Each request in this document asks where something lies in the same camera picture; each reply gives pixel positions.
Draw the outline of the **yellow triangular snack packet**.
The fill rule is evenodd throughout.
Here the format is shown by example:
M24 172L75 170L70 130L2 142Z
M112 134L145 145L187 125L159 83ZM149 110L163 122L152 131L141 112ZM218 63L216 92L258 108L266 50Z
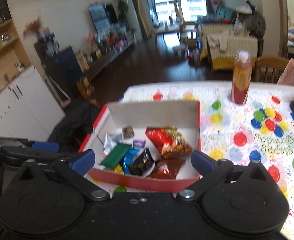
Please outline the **yellow triangular snack packet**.
M123 168L120 164L116 164L112 171L117 174L124 174Z

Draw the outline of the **green snack bar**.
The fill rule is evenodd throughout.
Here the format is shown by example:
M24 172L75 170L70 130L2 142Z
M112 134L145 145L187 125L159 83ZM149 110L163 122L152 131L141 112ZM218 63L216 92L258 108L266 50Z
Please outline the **green snack bar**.
M125 157L127 151L130 149L131 149L130 144L117 142L116 146L103 159L100 165L106 168L114 169L114 167Z

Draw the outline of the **red orange chips bag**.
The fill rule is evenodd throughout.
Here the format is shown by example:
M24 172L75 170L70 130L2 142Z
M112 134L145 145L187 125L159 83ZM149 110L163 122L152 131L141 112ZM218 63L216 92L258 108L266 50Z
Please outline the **red orange chips bag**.
M176 128L148 127L145 135L158 150L162 159L172 159L181 155L187 155L193 150Z

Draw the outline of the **white snack packet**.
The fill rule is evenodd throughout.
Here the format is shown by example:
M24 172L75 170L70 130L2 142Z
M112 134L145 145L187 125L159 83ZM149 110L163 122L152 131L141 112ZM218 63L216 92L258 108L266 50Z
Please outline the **white snack packet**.
M118 142L122 142L122 131L107 132L103 143L103 158L107 157Z

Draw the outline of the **black snack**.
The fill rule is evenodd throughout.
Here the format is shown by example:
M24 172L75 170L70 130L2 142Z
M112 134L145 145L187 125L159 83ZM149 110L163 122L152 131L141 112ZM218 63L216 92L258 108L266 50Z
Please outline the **black snack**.
M154 167L155 161L150 153L149 148L145 148L143 152L134 159L133 162L127 165L130 175L142 177L152 167Z

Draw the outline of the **dark red snack packet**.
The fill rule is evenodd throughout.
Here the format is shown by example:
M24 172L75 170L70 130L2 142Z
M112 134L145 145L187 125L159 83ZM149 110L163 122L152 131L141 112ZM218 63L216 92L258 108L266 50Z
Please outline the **dark red snack packet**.
M185 162L185 159L177 158L159 160L148 177L160 180L175 180Z

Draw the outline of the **blue snack packet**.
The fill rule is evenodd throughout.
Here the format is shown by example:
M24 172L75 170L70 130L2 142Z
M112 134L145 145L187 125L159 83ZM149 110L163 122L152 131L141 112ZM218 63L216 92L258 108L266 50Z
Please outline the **blue snack packet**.
M140 149L137 148L130 148L123 159L122 162L122 169L124 174L130 174L128 166L133 162L135 156L140 152Z

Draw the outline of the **brown wrapped candy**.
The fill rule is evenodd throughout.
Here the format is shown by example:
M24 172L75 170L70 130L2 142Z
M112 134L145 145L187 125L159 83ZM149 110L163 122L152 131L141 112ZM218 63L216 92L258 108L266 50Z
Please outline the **brown wrapped candy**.
M134 137L134 130L131 126L126 126L122 129L122 137L124 140Z

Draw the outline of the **red and white cardboard box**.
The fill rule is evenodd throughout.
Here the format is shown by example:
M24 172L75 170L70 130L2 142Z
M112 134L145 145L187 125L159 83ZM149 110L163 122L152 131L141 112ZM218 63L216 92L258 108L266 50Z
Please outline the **red and white cardboard box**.
M146 140L146 147L154 159L159 151L148 139L145 131L148 127L175 127L194 150L201 148L200 141L201 104L195 100L145 101L145 102L111 102L103 106L93 123L93 132L87 135L79 150L93 150L95 165L88 171L91 178L99 181L99 185L112 191L112 185L128 189L154 192L177 193L197 182L199 176L191 165L191 156L185 155L184 165L175 179L159 180L149 177L117 174L100 166L104 159L103 143L107 132L119 131L126 126L134 130L134 138Z

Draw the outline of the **purple candy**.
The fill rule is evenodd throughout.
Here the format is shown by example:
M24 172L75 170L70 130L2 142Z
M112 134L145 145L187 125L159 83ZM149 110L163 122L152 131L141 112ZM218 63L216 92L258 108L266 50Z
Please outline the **purple candy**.
M133 148L142 149L142 148L145 148L145 146L146 146L146 140L142 140L142 139L133 140L133 143L132 143Z

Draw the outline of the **dark water dispenser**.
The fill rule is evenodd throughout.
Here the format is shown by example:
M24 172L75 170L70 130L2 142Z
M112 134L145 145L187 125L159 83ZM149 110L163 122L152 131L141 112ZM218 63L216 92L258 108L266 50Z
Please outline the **dark water dispenser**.
M49 42L34 44L46 75L51 77L72 100L82 98L77 83L83 76L83 71L72 46L67 46L57 54L50 56L46 52L48 45Z

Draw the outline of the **wooden shelf unit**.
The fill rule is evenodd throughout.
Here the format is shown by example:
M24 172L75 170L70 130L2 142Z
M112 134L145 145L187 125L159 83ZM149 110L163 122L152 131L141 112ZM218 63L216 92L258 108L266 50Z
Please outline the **wooden shelf unit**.
M0 92L20 74L16 67L18 63L26 68L31 61L23 47L7 0L0 0Z

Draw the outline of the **red drink bottle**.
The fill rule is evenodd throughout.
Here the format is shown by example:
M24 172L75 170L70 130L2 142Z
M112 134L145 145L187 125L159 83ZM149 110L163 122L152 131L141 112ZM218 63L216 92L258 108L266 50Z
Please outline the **red drink bottle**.
M250 53L239 50L236 54L233 67L231 101L237 105L244 105L247 101L251 83L252 62Z

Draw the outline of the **long tv cabinet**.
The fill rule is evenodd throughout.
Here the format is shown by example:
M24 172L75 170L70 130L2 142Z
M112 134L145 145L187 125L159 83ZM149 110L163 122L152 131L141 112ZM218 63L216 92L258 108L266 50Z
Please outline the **long tv cabinet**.
M88 79L95 78L104 68L115 61L124 51L134 45L135 36L132 31L126 32L118 40L112 42L109 46L104 47L101 57L89 63L89 70L85 72Z

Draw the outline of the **wooden chair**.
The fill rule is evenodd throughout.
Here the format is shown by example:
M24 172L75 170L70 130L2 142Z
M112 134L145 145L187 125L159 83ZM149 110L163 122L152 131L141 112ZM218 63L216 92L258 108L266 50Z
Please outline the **wooden chair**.
M261 56L257 58L253 81L277 83L289 61L287 58L278 56Z

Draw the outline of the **small round stool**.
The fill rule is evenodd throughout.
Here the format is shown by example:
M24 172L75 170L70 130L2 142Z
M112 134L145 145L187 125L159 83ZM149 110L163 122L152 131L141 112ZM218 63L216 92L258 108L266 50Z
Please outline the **small round stool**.
M175 56L178 56L178 54L180 54L182 57L184 57L186 54L186 45L180 44L179 46L174 46L172 47L172 50Z

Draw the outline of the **sofa with cream cover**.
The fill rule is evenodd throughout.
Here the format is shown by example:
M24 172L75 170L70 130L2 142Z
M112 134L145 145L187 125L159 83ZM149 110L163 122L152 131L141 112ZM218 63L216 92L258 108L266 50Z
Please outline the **sofa with cream cover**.
M200 60L207 59L211 70L232 70L236 54L249 52L253 65L258 58L257 38L247 34L235 35L231 24L201 24Z

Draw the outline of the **wooden coffee table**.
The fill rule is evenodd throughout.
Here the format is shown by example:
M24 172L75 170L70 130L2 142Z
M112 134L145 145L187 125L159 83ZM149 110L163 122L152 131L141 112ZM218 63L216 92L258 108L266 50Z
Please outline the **wooden coffee table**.
M158 49L158 37L161 35L164 39L165 35L175 33L180 40L180 24L165 25L162 24L157 28L152 29L152 33L155 36L155 47Z

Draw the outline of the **wall television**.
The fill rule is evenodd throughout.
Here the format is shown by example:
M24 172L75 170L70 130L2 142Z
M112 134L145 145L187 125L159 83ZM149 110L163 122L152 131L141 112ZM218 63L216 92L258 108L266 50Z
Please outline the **wall television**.
M90 5L88 11L97 32L119 22L112 4Z

